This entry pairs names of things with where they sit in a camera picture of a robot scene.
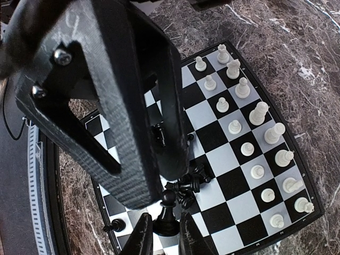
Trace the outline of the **black chess pawn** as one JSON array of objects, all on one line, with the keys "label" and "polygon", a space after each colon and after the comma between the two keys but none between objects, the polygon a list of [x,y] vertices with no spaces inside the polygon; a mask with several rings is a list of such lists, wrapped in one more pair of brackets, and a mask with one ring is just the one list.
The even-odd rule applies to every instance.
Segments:
[{"label": "black chess pawn", "polygon": [[121,232],[126,228],[126,223],[122,219],[113,219],[109,225],[105,225],[103,227],[103,231],[105,233],[109,233],[110,231]]},{"label": "black chess pawn", "polygon": [[173,208],[176,206],[176,194],[172,190],[164,190],[160,205],[160,215],[153,221],[153,232],[159,236],[176,236],[180,231],[180,223],[176,220]]}]

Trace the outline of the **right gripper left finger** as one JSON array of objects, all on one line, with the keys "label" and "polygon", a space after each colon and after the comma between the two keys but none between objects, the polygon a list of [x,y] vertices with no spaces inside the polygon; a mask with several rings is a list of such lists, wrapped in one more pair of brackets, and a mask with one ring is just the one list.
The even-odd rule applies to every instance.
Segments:
[{"label": "right gripper left finger", "polygon": [[128,241],[126,242],[122,255],[148,255],[153,254],[153,229],[152,217],[148,213],[143,213]]}]

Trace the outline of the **black white chessboard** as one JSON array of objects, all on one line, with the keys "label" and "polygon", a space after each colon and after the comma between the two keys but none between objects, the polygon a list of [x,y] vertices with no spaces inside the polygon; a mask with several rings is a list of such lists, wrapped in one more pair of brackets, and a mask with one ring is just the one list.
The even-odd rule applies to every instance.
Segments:
[{"label": "black white chessboard", "polygon": [[[276,144],[265,141],[265,132],[284,120],[242,56],[225,45],[230,59],[241,63],[237,79],[218,62],[217,45],[198,53],[205,71],[195,69],[194,56],[182,63],[184,123],[194,137],[190,168],[204,164],[211,177],[188,211],[213,254],[251,254],[301,230],[324,210],[291,132]],[[217,83],[213,91],[204,87],[207,75]],[[245,99],[235,94],[242,77],[250,87]],[[216,109],[220,97],[229,103],[225,113]],[[249,114],[260,101],[269,110],[255,126]]]}]

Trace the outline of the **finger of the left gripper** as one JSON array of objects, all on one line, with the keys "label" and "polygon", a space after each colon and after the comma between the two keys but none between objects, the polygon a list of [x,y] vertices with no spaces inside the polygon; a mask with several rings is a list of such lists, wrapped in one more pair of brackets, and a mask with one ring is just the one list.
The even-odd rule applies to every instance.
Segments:
[{"label": "finger of the left gripper", "polygon": [[160,174],[173,181],[187,172],[189,164],[183,124],[181,57],[168,36],[145,13],[135,5],[127,9],[142,78],[155,75],[158,81],[165,146],[157,152],[157,161]]},{"label": "finger of the left gripper", "polygon": [[[131,19],[126,1],[21,1],[14,12],[22,59],[16,103],[122,205],[160,199]],[[118,159],[90,136],[69,108],[93,100],[108,122]]]}]

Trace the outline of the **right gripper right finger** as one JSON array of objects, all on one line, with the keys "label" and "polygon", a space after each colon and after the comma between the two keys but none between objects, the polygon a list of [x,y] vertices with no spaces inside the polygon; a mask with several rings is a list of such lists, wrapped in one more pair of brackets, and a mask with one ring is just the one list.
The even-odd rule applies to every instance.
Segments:
[{"label": "right gripper right finger", "polygon": [[180,219],[179,254],[212,254],[208,244],[189,212],[182,212]]}]

